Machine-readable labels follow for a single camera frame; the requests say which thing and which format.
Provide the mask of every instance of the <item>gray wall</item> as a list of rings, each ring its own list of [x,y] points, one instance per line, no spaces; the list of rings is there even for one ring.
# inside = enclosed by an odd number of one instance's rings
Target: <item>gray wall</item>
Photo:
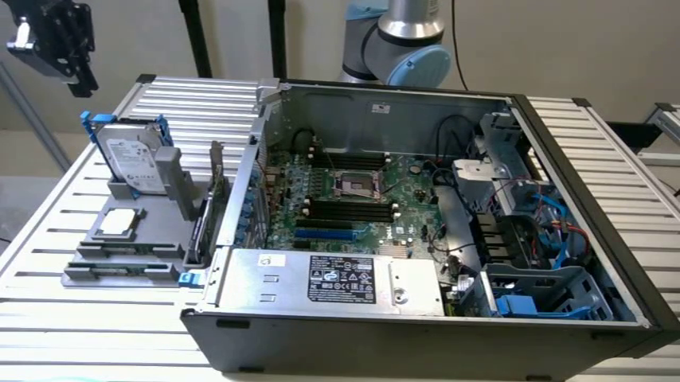
[[[101,90],[75,99],[5,52],[8,66],[55,131],[80,131],[83,109],[111,111],[141,72],[194,76],[176,0],[87,0]],[[347,0],[288,0],[288,75],[332,80],[340,67]],[[450,1],[441,0],[449,18]],[[271,75],[266,0],[200,0],[216,76]],[[585,97],[608,119],[640,120],[653,102],[680,102],[677,0],[458,0],[458,43],[474,90]],[[0,40],[13,32],[0,4]],[[450,46],[450,35],[443,43]],[[443,88],[461,88],[451,75]],[[0,96],[4,123],[24,129]]]
[[[347,1],[288,2],[290,75],[332,80]],[[450,21],[450,0],[439,3]],[[585,97],[605,118],[630,121],[654,102],[680,102],[677,0],[458,0],[455,9],[470,89]],[[442,88],[462,88],[455,72]]]

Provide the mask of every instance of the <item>slotted metal table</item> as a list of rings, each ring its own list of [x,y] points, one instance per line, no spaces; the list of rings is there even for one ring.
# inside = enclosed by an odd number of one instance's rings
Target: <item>slotted metal table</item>
[[[181,166],[210,176],[210,142],[226,143],[234,177],[258,82],[157,77],[137,84],[119,116],[168,119]],[[589,107],[570,99],[530,98],[602,209],[680,314],[680,214],[677,202]],[[61,271],[108,196],[109,172],[93,145],[75,161],[0,257],[0,380],[79,376],[115,381],[239,380],[208,366],[179,321],[176,302],[200,292],[177,289],[79,289]],[[248,376],[248,380],[348,380]],[[572,382],[670,382],[680,379],[680,345],[640,360],[617,358]]]

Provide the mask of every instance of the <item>warning label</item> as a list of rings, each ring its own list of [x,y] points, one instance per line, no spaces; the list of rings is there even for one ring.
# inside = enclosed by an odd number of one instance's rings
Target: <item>warning label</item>
[[[373,259],[311,256],[307,297],[314,302],[375,304]]]

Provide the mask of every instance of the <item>black ram slot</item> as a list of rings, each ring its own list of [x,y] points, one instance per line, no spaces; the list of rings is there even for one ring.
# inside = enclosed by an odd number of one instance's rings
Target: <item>black ram slot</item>
[[[308,218],[320,220],[375,221],[391,223],[391,205],[348,201],[312,201]]]
[[[316,152],[311,166],[322,169],[375,171],[385,166],[385,156]]]

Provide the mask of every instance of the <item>blue pcie slot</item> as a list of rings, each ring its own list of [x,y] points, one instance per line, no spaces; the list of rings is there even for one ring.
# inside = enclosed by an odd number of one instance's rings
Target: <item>blue pcie slot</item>
[[[324,231],[318,229],[295,229],[295,237],[300,239],[355,241],[354,231]]]

